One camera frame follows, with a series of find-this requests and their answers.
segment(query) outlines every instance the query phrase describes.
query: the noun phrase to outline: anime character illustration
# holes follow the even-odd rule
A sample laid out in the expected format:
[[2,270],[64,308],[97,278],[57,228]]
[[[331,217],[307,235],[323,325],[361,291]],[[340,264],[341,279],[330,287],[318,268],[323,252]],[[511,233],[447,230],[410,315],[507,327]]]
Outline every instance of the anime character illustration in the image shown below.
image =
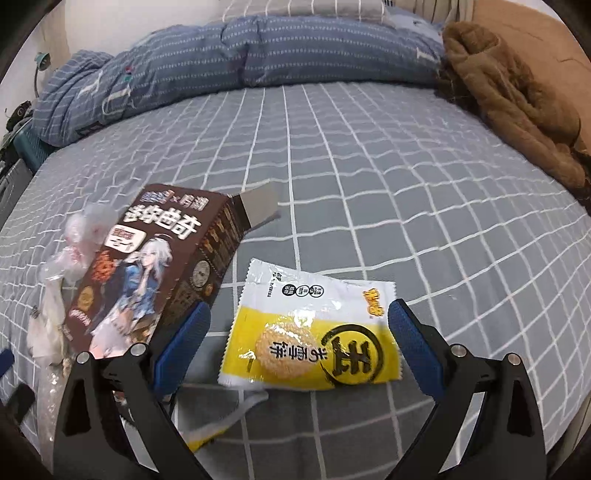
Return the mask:
[[123,355],[134,343],[132,332],[144,317],[154,313],[154,299],[171,260],[168,241],[158,236],[121,261],[117,267],[122,270],[121,296],[90,332],[89,351],[95,358]]

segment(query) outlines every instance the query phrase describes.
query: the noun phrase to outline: white wall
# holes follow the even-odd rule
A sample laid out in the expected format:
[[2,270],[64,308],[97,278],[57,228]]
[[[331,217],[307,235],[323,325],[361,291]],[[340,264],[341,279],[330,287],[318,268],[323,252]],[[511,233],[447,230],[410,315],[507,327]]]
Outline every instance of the white wall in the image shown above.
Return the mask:
[[65,0],[70,51],[116,55],[134,42],[171,25],[203,25],[218,12],[219,0]]
[[[6,133],[6,121],[4,115],[12,115],[14,109],[26,100],[33,101],[35,90],[33,90],[33,77],[35,76],[35,55],[43,50],[43,38],[41,27],[38,25],[29,35],[16,58],[10,65],[6,76],[0,83],[0,136]],[[45,73],[39,74],[39,91],[42,90]]]

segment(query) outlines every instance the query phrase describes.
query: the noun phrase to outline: bed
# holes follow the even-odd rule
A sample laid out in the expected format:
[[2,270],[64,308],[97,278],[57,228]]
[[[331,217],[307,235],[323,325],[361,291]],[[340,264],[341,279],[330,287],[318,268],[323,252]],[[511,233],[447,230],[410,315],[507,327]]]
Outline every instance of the bed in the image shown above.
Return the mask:
[[[3,400],[18,382],[38,380],[28,315],[40,301],[40,265],[63,247],[68,214],[89,202],[121,214],[146,183],[236,193],[269,181],[281,215],[251,232],[233,260],[178,392],[180,430],[250,395],[216,379],[248,264],[259,258],[395,281],[417,317],[449,342],[493,358],[516,352],[546,448],[555,444],[590,390],[591,219],[480,120],[432,89],[393,83],[200,95],[52,154],[0,233],[0,347],[17,357],[0,383]],[[73,291],[66,287],[66,298]],[[448,465],[459,461],[478,405],[475,398]],[[389,384],[270,391],[197,455],[216,479],[384,478],[432,407],[406,366],[403,380]],[[38,445],[34,416],[23,430]]]

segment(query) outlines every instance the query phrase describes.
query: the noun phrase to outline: snack packet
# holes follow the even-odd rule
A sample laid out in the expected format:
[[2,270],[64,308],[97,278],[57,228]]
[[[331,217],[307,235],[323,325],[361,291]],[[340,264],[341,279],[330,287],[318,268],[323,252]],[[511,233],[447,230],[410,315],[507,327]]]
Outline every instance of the snack packet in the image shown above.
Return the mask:
[[402,377],[387,321],[394,283],[337,280],[253,259],[218,382],[326,390]]

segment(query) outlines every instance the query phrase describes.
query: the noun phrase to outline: bolt head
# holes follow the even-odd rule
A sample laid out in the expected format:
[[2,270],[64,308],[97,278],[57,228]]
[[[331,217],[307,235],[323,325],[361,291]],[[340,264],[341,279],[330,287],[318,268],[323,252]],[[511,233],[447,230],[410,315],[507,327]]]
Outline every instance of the bolt head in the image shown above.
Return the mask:
[[76,357],[76,362],[80,365],[84,365],[88,360],[90,360],[90,353],[88,352],[81,352]]
[[517,355],[516,353],[510,353],[509,355],[507,355],[507,360],[509,360],[509,363],[511,365],[519,365],[521,363],[521,357],[519,355]]
[[458,358],[462,358],[464,356],[466,356],[466,354],[468,353],[468,350],[466,350],[466,347],[463,345],[460,345],[459,343],[452,345],[452,355],[456,356]]
[[145,345],[145,343],[136,343],[135,345],[131,346],[131,355],[133,356],[142,356],[145,351],[146,351],[147,347]]

